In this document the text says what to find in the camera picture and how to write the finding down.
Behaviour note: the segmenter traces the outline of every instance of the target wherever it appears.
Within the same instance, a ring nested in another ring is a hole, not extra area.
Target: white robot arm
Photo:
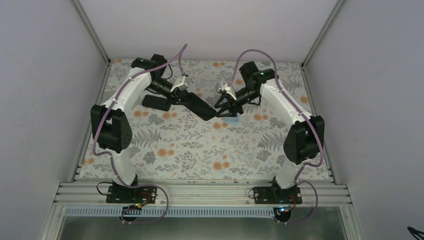
[[[151,60],[137,58],[132,62],[129,74],[119,87],[119,90],[102,105],[95,104],[90,111],[91,128],[94,137],[106,110],[115,102],[106,117],[107,121],[101,126],[97,143],[102,149],[114,151],[114,166],[121,180],[118,179],[118,176],[114,176],[113,184],[117,188],[121,188],[123,193],[125,192],[125,185],[134,186],[138,184],[137,175],[131,164],[128,151],[133,133],[126,113],[132,111],[134,103],[142,91],[149,89],[166,97],[162,98],[149,95],[150,103],[147,102],[146,104],[152,104],[152,106],[149,106],[152,108],[158,105],[162,105],[162,107],[166,105],[169,109],[170,105],[184,105],[206,121],[214,118],[217,113],[197,95],[187,91],[191,85],[188,75],[178,77],[174,81],[174,84],[172,84],[162,78],[165,68],[140,74],[145,70],[163,65],[166,62],[163,56],[157,54],[153,55]],[[143,106],[146,106],[146,100],[144,98]],[[129,190],[128,192],[127,198],[131,199],[131,191]]]
[[[302,167],[301,163],[314,158],[320,152],[318,143],[303,115],[307,116],[312,123],[320,144],[324,141],[324,120],[320,116],[312,116],[303,109],[282,86],[282,82],[279,82],[280,86],[278,86],[274,70],[259,71],[252,61],[243,64],[239,70],[246,87],[235,92],[228,85],[222,85],[221,97],[214,106],[217,109],[220,108],[217,117],[235,117],[237,114],[243,114],[244,104],[250,104],[252,100],[263,97],[276,109],[284,122],[291,126],[283,144],[284,153],[289,161],[284,161],[271,182],[273,198],[277,202],[280,196],[287,195],[285,192],[292,193],[291,190],[296,188],[296,178]]]

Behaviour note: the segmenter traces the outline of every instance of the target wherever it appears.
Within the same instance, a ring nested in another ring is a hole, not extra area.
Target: floral pattern table
[[[132,61],[113,61],[102,101],[125,80]],[[271,67],[270,62],[256,65],[260,70]],[[171,66],[174,75],[169,81],[173,82],[181,74],[176,63]],[[235,61],[183,60],[182,66],[195,85],[191,91],[213,106],[220,96],[219,83],[229,80]],[[286,89],[311,111],[300,65],[281,62],[277,70]],[[167,68],[164,78],[170,74]],[[239,71],[233,85],[235,90],[244,86]],[[126,112],[133,133],[129,154],[139,179],[270,180],[288,161],[283,142],[290,126],[266,99],[260,106],[243,106],[238,123],[225,123],[222,118],[203,121],[180,105],[171,106],[168,112],[143,107],[147,94],[151,93],[143,92],[133,110]],[[91,138],[79,177],[111,178],[109,158],[93,156],[92,145]],[[327,166],[306,167],[300,179],[328,180]]]

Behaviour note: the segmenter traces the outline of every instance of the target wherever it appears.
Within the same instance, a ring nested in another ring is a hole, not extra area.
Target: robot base
[[[131,186],[138,185],[137,176]],[[156,200],[157,189],[153,186],[145,186],[138,188],[128,188],[112,182],[109,187],[106,197],[108,204],[154,204]]]
[[[275,177],[272,179],[271,186],[256,186],[253,189],[255,204],[290,204],[302,203],[301,189],[296,185],[281,189],[276,183]]]

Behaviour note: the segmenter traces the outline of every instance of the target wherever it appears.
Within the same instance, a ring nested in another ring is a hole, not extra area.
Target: white panel
[[[348,0],[307,66],[366,239],[424,231],[424,1]]]
[[[0,239],[37,239],[105,64],[69,0],[0,7]]]
[[[302,62],[337,0],[81,0],[110,58],[236,60],[246,49]],[[245,59],[265,60],[259,53]]]

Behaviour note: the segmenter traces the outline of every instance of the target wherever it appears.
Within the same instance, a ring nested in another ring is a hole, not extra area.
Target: black wire
[[[415,229],[415,228],[413,228],[413,227],[410,227],[410,226],[408,226],[408,231],[409,231],[409,233],[411,233],[411,235],[415,238],[415,239],[418,239],[418,240],[420,240],[420,239],[422,239],[422,240],[424,240],[424,236],[423,236],[423,234],[424,234],[424,232],[422,232],[422,231],[419,231],[419,230],[417,230],[417,229]]]
[[[168,77],[168,78],[162,78],[163,80],[168,80],[168,79],[172,78],[172,76],[174,75],[174,72],[172,71],[172,67],[171,67],[171,65],[170,65],[170,64],[168,65],[168,67],[169,67],[169,69],[171,70],[171,76],[170,76],[170,77]]]
[[[159,92],[156,92],[156,91],[152,91],[152,90],[150,90],[150,89],[148,89],[148,88],[146,88],[146,91],[148,91],[148,92],[151,92],[152,94],[160,94]]]
[[[255,199],[255,196],[251,197],[251,191],[253,191],[253,189],[250,189],[250,190],[247,192],[247,196],[248,196],[250,199]]]
[[[260,106],[261,105],[261,100],[262,100],[262,96],[259,96],[259,101],[257,103],[255,103],[255,102],[248,102],[247,104],[255,105],[255,106]]]
[[[112,183],[111,183],[111,182],[109,182],[109,181],[101,181],[101,182],[97,183],[97,185],[95,186],[95,188],[97,189],[97,192],[98,192],[99,194],[101,194],[101,195],[103,195],[103,196],[107,196],[107,194],[102,193],[102,192],[100,191],[100,189],[99,189],[99,184],[110,184],[110,185],[112,185]]]

